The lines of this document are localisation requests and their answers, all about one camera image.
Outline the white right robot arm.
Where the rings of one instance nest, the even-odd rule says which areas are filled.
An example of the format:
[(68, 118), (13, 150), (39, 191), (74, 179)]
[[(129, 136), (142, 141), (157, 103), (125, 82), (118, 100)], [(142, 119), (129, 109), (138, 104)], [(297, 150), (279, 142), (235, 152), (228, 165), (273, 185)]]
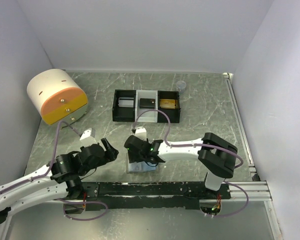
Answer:
[(224, 180), (234, 175), (238, 148), (214, 133), (190, 141), (149, 142), (131, 135), (124, 143), (130, 163), (145, 162), (152, 165), (169, 161), (199, 161), (208, 173), (202, 186), (202, 193), (208, 199), (219, 194)]

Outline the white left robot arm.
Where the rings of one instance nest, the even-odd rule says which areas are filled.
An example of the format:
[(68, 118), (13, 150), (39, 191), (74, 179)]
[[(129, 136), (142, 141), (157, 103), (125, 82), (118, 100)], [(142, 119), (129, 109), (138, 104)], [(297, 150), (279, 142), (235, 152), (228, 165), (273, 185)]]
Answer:
[(81, 177), (117, 159), (106, 138), (79, 151), (58, 155), (34, 172), (0, 186), (0, 224), (7, 217), (50, 200), (76, 200), (84, 192)]

